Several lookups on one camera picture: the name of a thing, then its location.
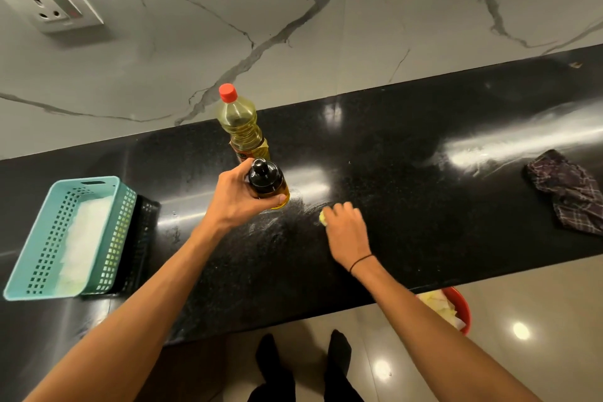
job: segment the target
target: black pants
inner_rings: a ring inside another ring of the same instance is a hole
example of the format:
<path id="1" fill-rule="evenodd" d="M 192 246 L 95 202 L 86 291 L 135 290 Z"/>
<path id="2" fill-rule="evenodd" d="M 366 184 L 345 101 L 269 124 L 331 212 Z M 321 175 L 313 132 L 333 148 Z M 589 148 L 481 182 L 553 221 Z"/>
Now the black pants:
<path id="1" fill-rule="evenodd" d="M 279 376 L 253 390 L 248 402 L 295 402 L 293 374 L 283 368 Z M 324 373 L 324 402 L 363 402 L 336 365 L 328 364 Z"/>

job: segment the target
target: bottle with black lid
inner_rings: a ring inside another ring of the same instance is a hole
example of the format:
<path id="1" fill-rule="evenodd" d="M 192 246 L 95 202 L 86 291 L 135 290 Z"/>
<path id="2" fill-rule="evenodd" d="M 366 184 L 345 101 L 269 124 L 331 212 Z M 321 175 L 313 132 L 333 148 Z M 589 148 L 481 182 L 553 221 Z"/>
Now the bottle with black lid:
<path id="1" fill-rule="evenodd" d="M 257 158 L 252 163 L 249 171 L 249 184 L 253 190 L 258 193 L 260 199 L 265 199 L 279 194 L 287 196 L 285 201 L 277 208 L 284 207 L 289 202 L 289 187 L 283 176 L 283 171 L 272 161 L 264 158 Z"/>

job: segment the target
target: socket hole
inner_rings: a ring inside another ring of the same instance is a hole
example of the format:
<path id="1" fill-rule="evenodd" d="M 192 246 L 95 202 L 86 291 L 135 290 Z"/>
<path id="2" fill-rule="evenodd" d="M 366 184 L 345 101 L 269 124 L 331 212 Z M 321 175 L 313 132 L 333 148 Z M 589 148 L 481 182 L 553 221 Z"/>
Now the socket hole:
<path id="1" fill-rule="evenodd" d="M 43 7 L 44 4 L 41 2 L 41 0 L 33 0 L 35 3 L 37 3 L 38 7 Z"/>

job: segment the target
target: hand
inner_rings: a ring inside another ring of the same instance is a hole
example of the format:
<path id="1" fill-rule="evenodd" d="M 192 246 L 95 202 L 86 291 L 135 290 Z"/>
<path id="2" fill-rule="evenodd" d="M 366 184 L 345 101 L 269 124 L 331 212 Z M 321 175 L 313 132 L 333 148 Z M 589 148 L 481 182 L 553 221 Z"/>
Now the hand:
<path id="1" fill-rule="evenodd" d="M 280 194 L 268 199 L 258 199 L 245 177 L 252 168 L 253 159 L 248 158 L 232 170 L 223 171 L 201 225 L 224 233 L 240 226 L 268 208 L 278 207 L 286 196 Z"/>
<path id="2" fill-rule="evenodd" d="M 333 209 L 324 207 L 323 213 L 331 254 L 344 269 L 350 270 L 356 261 L 371 254 L 367 226 L 360 210 L 354 208 L 351 202 L 335 204 Z"/>

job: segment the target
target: electrical outlet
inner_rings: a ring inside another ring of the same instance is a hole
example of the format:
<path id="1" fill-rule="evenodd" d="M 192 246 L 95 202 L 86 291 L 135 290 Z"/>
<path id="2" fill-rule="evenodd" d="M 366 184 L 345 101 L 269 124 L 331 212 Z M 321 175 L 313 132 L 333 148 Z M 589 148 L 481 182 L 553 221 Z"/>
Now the electrical outlet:
<path id="1" fill-rule="evenodd" d="M 44 33 L 103 24 L 87 0 L 5 0 Z"/>

